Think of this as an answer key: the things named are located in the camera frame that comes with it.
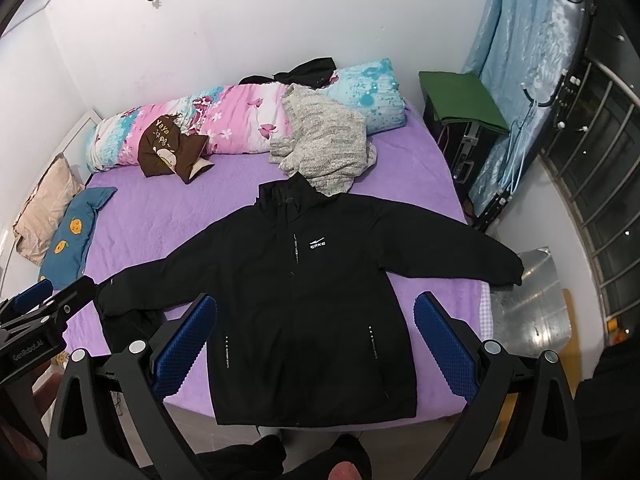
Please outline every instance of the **jacket pocket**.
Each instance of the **jacket pocket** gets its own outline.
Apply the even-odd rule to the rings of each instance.
[[[226,368],[229,369],[230,368],[230,361],[229,361],[229,336],[227,334],[225,334],[225,364],[226,364]]]
[[[381,385],[382,385],[382,390],[383,393],[385,394],[385,397],[388,399],[389,398],[389,394],[388,391],[386,390],[386,385],[385,385],[385,376],[382,372],[382,365],[380,363],[380,356],[378,355],[378,346],[376,344],[376,335],[374,334],[374,330],[373,330],[373,326],[369,325],[369,339],[371,342],[371,352],[373,354],[373,359],[376,362],[376,368],[378,370],[378,373],[380,374],[380,381],[381,381]]]

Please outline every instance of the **green cloth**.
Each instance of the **green cloth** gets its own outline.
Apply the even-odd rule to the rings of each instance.
[[[476,122],[500,134],[510,129],[504,117],[474,74],[420,72],[420,87],[433,104],[435,119],[443,124]]]

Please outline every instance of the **black clothing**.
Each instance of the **black clothing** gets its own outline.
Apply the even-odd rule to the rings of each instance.
[[[282,463],[286,457],[284,446],[274,435],[252,445],[229,446],[198,455],[214,480],[327,480],[331,470],[340,462],[351,462],[356,466],[362,480],[371,478],[369,455],[358,439],[350,434],[341,435],[328,450],[282,474]],[[151,478],[159,479],[153,466],[143,471]]]
[[[255,205],[166,258],[116,274],[95,304],[118,351],[132,341],[128,314],[110,318],[133,315],[135,337],[141,310],[215,298],[207,365],[220,424],[367,424],[416,410],[409,332],[387,271],[507,285],[523,269],[466,224],[371,196],[325,197],[297,173],[262,184]]]
[[[335,70],[335,63],[332,58],[319,57],[298,65],[291,72],[279,72],[273,76],[273,79],[263,75],[251,75],[242,79],[238,84],[264,84],[278,81],[285,85],[297,83],[311,88],[322,88],[331,82],[330,80]]]
[[[581,382],[575,393],[585,479],[638,477],[639,329],[632,338],[605,348],[593,377]]]

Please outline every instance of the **gray knit sweater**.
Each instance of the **gray knit sweater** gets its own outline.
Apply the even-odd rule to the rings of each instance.
[[[327,196],[347,192],[353,180],[376,162],[367,142],[366,120],[355,110],[293,84],[282,97],[290,137],[271,139],[269,162],[289,176],[300,172]]]

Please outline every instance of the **erke logo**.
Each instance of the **erke logo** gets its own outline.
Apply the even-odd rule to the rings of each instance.
[[[309,242],[310,249],[315,249],[316,247],[320,247],[323,245],[326,245],[326,242],[324,241],[324,237],[320,238],[319,240],[316,240],[315,242]]]

